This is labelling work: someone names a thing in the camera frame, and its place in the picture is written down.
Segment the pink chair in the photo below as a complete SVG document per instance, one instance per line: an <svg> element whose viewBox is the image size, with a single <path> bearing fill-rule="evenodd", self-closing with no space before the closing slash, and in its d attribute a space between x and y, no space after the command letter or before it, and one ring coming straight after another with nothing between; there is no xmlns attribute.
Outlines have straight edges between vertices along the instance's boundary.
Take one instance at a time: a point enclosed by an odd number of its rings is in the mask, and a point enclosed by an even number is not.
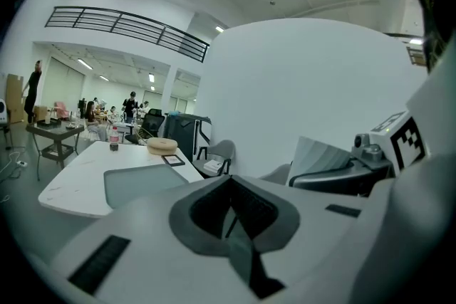
<svg viewBox="0 0 456 304"><path fill-rule="evenodd" d="M55 102L54 109L56 110L58 119L65 119L70 116L70 112L67 111L66 106L63 102Z"/></svg>

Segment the gray floor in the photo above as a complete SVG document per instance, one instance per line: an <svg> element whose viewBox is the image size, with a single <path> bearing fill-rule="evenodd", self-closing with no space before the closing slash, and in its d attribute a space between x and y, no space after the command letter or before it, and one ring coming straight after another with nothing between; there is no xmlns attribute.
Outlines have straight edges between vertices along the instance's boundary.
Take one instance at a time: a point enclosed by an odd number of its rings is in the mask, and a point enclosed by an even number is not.
<svg viewBox="0 0 456 304"><path fill-rule="evenodd" d="M21 169L18 179L8 179L0 184L0 201L9 195L8 201L0 203L0 210L9 224L11 233L23 250L35 253L45 263L58 253L63 245L83 230L94 220L80 216L73 216L43 208L38 203L38 195L49 182L60 172L60 167L49 159L40 158L40 178L36 178L36 163L38 152L33 143L32 136L25 131L25 124L17 123L11 126L13 143L15 147L25 146L25 152L19 157L27 162L28 166ZM52 141L37 137L41 149L51 145ZM68 138L63 143L74 146L75 140ZM78 151L81 153L92 142L79 139ZM24 148L5 150L4 136L0 136L0 169L8 163L9 154L13 151L22 152ZM76 157L73 153L66 161L70 163ZM16 165L11 163L0 175L0 179L8 176ZM86 179L84 171L80 171L81 179Z"/></svg>

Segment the black metal railing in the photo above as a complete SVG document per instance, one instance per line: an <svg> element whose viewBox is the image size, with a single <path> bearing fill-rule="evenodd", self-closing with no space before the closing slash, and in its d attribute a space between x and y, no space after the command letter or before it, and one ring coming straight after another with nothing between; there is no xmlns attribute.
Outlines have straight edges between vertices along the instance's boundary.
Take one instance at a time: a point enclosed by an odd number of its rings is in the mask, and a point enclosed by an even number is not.
<svg viewBox="0 0 456 304"><path fill-rule="evenodd" d="M45 27L84 28L121 34L169 48L199 62L209 44L167 24L137 14L90 6L55 6Z"/></svg>

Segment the black chair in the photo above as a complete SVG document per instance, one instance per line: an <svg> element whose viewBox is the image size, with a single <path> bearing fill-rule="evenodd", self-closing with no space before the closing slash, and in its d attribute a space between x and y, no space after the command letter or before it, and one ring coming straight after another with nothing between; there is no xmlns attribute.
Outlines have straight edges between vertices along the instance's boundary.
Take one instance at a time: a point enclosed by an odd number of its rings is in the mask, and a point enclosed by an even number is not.
<svg viewBox="0 0 456 304"><path fill-rule="evenodd" d="M165 117L162 115L153 115L148 113L145 115L141 128L138 132L139 137L137 135L128 135L125 136L125 139L134 145L138 145L139 138L146 140L151 137L158 137L158 129L164 120Z"/></svg>
<svg viewBox="0 0 456 304"><path fill-rule="evenodd" d="M161 110L161 109L153 109L153 108L150 108L148 114L151 114L151 115L161 115L161 114L162 114L162 110Z"/></svg>

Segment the white table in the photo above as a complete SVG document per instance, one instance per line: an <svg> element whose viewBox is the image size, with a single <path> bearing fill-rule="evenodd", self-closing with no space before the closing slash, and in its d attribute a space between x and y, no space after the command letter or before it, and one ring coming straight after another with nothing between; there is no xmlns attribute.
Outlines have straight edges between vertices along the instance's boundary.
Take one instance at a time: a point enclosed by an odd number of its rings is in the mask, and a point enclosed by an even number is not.
<svg viewBox="0 0 456 304"><path fill-rule="evenodd" d="M176 155L185 162L173 167L176 172L189 183L203 179L179 149ZM113 152L107 142L94 142L49 183L38 201L46 208L100 218L112 211L105 198L105 171L155 164L164 164L163 159L150 154L146 146L119 144L119 150Z"/></svg>

